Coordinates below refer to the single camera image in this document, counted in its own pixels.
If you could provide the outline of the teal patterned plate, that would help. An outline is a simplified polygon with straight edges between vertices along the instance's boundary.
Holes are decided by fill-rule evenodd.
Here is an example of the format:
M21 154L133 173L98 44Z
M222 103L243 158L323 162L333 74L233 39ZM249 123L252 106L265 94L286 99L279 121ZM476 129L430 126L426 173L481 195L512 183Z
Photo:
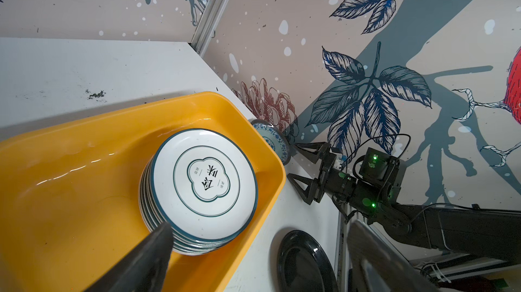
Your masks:
M254 119L250 123L286 166L291 159L290 144L282 132L270 122L261 119Z

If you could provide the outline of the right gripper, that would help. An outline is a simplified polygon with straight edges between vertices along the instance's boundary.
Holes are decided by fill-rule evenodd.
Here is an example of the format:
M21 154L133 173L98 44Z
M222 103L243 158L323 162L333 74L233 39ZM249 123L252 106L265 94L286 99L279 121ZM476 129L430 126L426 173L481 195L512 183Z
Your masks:
M377 188L341 171L339 155L331 153L331 144L299 143L294 144L294 148L313 164L321 161L319 178L312 179L294 173L287 175L287 179L306 204L320 203L326 193L331 196L333 204L345 221L349 221L356 213L367 220L376 215Z

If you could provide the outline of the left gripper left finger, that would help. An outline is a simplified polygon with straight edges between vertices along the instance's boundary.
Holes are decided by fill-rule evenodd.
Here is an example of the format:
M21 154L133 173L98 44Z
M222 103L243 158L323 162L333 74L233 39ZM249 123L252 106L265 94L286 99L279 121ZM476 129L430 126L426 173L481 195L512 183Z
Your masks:
M161 291L173 248L170 224L162 223L87 291Z

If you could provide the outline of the white plate black rim back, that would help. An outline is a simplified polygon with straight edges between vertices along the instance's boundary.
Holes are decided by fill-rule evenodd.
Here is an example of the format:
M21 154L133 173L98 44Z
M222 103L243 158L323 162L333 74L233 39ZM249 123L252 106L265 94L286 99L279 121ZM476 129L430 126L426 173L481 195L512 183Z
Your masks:
M151 160L150 185L159 214L176 232L201 243L239 236L259 198L245 153L208 129L183 130L165 140Z

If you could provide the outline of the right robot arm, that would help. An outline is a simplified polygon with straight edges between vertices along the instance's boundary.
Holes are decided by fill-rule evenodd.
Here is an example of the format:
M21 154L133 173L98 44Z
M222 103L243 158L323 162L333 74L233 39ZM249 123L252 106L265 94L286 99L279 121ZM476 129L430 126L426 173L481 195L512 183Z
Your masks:
M320 164L317 178L287 176L308 205L329 195L346 221L359 213L399 243L520 263L519 211L482 209L477 204L402 205L397 198L406 165L399 158L370 148L358 159L360 171L347 174L340 151L329 143L294 148Z

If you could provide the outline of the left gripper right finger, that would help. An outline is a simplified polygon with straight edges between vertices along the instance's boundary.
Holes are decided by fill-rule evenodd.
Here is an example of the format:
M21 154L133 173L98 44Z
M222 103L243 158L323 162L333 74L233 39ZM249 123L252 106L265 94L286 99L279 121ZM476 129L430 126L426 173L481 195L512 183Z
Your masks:
M347 246L356 291L438 290L359 220L350 224Z

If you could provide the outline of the yellow plastic bin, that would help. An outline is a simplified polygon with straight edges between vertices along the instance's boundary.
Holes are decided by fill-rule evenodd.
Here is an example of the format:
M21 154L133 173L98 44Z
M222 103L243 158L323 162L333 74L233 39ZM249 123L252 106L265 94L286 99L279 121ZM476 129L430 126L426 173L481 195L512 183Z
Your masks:
M83 291L148 235L138 183L161 143L203 128L252 164L259 203L223 248L172 254L164 291L223 291L286 181L284 166L229 99L204 92L7 139L1 143L1 290Z

